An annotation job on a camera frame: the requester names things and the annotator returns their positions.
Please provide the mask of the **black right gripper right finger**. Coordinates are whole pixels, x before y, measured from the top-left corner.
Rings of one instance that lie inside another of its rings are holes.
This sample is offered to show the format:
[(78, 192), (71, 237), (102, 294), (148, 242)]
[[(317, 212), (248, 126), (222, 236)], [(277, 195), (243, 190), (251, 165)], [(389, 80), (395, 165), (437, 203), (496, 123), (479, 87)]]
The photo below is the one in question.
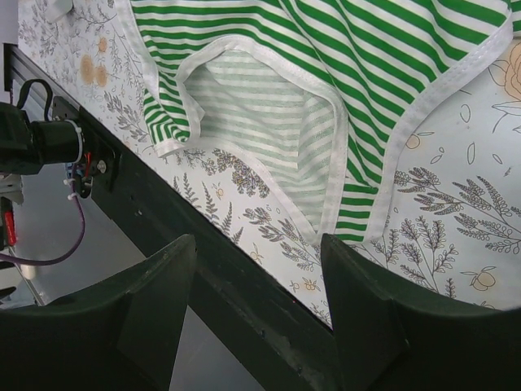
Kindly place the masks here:
[(520, 311), (456, 301), (333, 235), (322, 273), (346, 390), (518, 390)]

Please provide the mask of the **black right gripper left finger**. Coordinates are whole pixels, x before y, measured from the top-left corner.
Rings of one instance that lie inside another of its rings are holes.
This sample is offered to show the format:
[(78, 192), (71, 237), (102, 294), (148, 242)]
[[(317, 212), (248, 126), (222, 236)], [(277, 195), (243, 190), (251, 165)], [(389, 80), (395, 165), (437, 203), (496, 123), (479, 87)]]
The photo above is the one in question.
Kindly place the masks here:
[(1, 313), (3, 390), (167, 390), (196, 269), (193, 235), (56, 302)]

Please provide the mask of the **green white striped tank top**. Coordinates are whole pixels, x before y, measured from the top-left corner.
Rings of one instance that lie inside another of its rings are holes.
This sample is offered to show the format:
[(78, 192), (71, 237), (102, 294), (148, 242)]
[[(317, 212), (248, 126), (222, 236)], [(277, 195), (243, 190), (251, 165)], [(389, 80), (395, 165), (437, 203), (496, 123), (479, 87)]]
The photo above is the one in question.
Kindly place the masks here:
[(520, 32), (517, 1), (118, 1), (158, 156), (210, 146), (308, 240), (383, 233), (399, 156)]

